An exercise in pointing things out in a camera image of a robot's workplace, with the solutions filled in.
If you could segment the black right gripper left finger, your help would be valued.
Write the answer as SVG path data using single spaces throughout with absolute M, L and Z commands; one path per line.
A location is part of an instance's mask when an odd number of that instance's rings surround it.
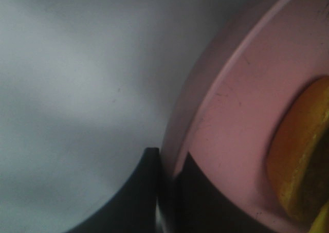
M 146 148 L 113 198 L 69 232 L 156 232 L 159 177 L 159 149 Z

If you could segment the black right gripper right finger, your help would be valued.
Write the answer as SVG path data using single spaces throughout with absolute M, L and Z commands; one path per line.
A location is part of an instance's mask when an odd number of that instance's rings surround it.
M 176 232 L 272 232 L 219 192 L 188 154 L 177 177 Z

